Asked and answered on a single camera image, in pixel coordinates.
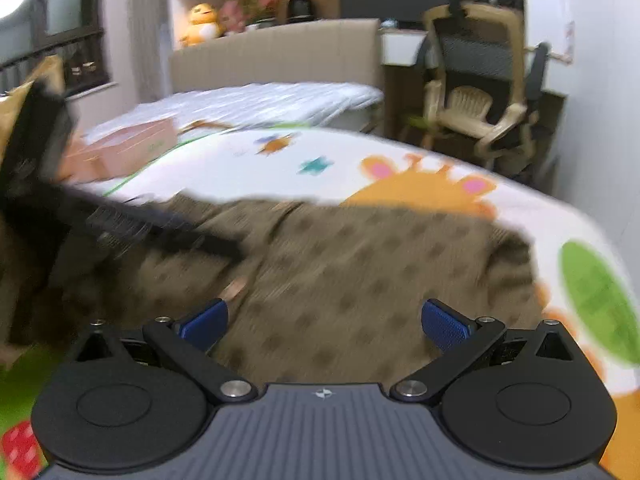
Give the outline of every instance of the window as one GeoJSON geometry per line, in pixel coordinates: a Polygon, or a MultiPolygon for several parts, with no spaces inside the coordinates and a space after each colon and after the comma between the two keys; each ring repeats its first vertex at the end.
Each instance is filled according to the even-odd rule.
{"type": "Polygon", "coordinates": [[[63,59],[68,96],[107,83],[99,2],[0,0],[0,92],[52,54],[63,59]]]}

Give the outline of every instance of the window pane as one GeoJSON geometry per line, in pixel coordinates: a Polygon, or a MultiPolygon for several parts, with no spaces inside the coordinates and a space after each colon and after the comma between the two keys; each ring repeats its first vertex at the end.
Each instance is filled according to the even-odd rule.
{"type": "Polygon", "coordinates": [[[33,50],[30,19],[31,0],[23,0],[17,9],[0,18],[0,63],[23,56],[33,50]]]}
{"type": "Polygon", "coordinates": [[[47,34],[58,34],[82,25],[82,0],[47,0],[47,34]]]}

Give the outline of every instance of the pink box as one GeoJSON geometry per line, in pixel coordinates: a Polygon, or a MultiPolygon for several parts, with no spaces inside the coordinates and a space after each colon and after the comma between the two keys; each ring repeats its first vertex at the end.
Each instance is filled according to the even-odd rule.
{"type": "Polygon", "coordinates": [[[58,177],[91,182],[129,176],[178,143],[172,119],[121,128],[93,144],[73,140],[62,158],[58,177]]]}

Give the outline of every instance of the white logo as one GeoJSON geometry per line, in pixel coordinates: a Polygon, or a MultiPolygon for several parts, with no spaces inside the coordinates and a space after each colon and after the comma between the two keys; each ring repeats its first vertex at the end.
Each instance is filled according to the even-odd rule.
{"type": "Polygon", "coordinates": [[[328,399],[329,397],[331,397],[334,393],[327,389],[327,388],[322,388],[321,390],[318,390],[316,392],[314,392],[314,395],[316,397],[320,397],[322,400],[328,399]]]}

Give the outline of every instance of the window sill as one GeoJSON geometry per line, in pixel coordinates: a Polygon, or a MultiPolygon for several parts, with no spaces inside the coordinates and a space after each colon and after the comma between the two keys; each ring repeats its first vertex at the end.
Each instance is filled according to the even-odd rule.
{"type": "Polygon", "coordinates": [[[75,101],[76,99],[81,99],[82,97],[86,97],[87,95],[91,95],[94,94],[96,92],[102,92],[103,90],[107,90],[109,88],[113,88],[114,86],[117,86],[118,83],[116,83],[115,81],[111,81],[108,83],[105,83],[104,85],[100,85],[100,86],[96,86],[94,88],[89,88],[88,90],[85,90],[84,92],[80,92],[79,94],[75,94],[72,95],[71,97],[67,97],[66,100],[67,101],[75,101]]]}

